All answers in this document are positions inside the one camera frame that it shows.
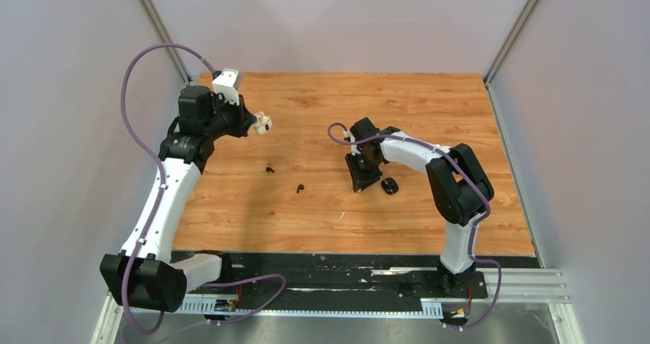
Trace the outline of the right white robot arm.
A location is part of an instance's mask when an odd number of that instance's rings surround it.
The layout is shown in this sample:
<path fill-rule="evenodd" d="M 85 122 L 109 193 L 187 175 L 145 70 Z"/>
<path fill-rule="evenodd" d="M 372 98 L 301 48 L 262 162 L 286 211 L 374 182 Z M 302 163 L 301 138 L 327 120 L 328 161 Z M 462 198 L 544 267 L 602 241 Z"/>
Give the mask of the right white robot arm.
<path fill-rule="evenodd" d="M 427 177 L 435 207 L 445 220 L 439 289 L 448 296 L 465 290 L 468 274 L 477 262 L 478 226 L 490 215 L 494 197 L 494 188 L 473 149 L 464 143 L 427 143 L 395 127 L 380 130 L 369 118 L 343 128 L 340 144 L 350 147 L 345 160 L 355 192 L 377 183 L 382 177 L 380 166 L 391 162 Z"/>

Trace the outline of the white earbud charging case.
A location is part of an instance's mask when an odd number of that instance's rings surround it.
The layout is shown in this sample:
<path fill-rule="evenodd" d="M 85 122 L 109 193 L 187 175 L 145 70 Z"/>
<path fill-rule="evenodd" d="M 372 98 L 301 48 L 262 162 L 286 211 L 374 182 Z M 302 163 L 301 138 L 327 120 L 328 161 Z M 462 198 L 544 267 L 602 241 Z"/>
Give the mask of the white earbud charging case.
<path fill-rule="evenodd" d="M 256 112 L 255 117 L 254 130 L 258 135 L 263 136 L 271 130 L 273 126 L 272 119 L 263 111 Z"/>

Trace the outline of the black earbud charging case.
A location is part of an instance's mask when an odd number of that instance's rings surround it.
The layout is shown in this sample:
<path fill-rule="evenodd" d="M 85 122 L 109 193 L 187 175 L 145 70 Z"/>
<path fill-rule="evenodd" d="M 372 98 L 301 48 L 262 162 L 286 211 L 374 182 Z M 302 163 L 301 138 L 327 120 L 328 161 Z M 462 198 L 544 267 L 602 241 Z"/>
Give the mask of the black earbud charging case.
<path fill-rule="evenodd" d="M 381 181 L 382 190 L 387 195 L 394 195 L 399 191 L 399 185 L 397 181 L 393 178 L 385 178 Z"/>

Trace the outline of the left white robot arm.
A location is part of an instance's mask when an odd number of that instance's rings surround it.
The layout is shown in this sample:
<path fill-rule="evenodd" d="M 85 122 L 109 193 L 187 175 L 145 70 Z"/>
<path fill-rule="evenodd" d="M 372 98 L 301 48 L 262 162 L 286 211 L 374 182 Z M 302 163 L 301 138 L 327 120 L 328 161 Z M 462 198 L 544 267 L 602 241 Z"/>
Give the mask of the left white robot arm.
<path fill-rule="evenodd" d="M 225 253 L 200 251 L 174 263 L 172 243 L 216 139 L 246 137 L 256 117 L 235 88 L 186 87 L 178 106 L 153 157 L 156 180 L 136 227 L 118 254 L 105 254 L 100 262 L 110 293 L 124 308 L 173 313 L 188 292 L 207 283 L 224 293 L 235 282 Z"/>

